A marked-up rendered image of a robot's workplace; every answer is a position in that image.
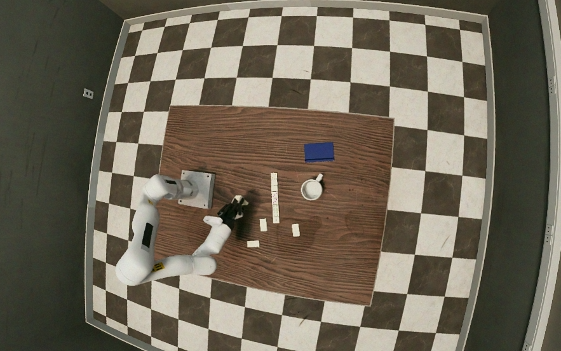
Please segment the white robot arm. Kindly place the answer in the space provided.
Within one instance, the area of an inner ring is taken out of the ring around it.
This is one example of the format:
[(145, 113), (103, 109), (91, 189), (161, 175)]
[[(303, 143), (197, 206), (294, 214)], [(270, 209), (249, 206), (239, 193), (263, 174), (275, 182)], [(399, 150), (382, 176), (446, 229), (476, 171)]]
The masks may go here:
[[(164, 196), (167, 194), (166, 196)], [(205, 216), (211, 225), (205, 242), (191, 255), (174, 255), (154, 261), (154, 246), (159, 226), (156, 204), (167, 200), (192, 200), (198, 195), (194, 181), (172, 179), (156, 174), (142, 187), (140, 202), (133, 218), (133, 240), (116, 265), (116, 276), (128, 286), (177, 275), (210, 275), (217, 269), (211, 254), (218, 254), (231, 234), (219, 217)]]

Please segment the white mug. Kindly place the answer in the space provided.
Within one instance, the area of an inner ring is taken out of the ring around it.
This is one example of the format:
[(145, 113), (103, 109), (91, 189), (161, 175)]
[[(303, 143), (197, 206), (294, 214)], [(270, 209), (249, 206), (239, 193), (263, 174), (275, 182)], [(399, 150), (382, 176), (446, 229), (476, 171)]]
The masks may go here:
[[(323, 175), (319, 174), (319, 176), (316, 178), (316, 180), (310, 179), (310, 180), (307, 180), (308, 182), (307, 181), (304, 182), (304, 184), (302, 185), (302, 188), (301, 188), (301, 193), (302, 193), (304, 198), (306, 198), (308, 200), (309, 199), (314, 199), (315, 200), (316, 197), (317, 197), (317, 199), (319, 197), (321, 197), (321, 195), (323, 193), (323, 187), (320, 184), (320, 181), (321, 181), (322, 178), (323, 178)], [(320, 193), (320, 186), (321, 186), (321, 193)]]

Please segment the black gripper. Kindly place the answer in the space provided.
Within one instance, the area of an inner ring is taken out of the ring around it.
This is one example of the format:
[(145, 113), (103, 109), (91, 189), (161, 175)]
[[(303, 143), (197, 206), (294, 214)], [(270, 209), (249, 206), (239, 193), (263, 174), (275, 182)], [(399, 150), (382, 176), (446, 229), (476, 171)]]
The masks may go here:
[[(233, 198), (232, 202), (228, 205), (226, 204), (218, 211), (219, 218), (223, 220), (223, 224), (231, 229), (234, 228), (234, 222), (240, 217), (244, 218), (245, 208), (242, 206), (245, 199), (241, 196), (239, 200)], [(237, 209), (238, 207), (238, 209)], [(223, 214), (222, 214), (223, 213)]]

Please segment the blue notebook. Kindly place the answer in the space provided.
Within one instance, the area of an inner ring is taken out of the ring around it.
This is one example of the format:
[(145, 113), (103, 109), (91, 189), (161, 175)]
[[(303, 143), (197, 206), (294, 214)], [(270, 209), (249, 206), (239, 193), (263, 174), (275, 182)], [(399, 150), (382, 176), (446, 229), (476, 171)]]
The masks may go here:
[(334, 161), (333, 142), (304, 145), (305, 163)]

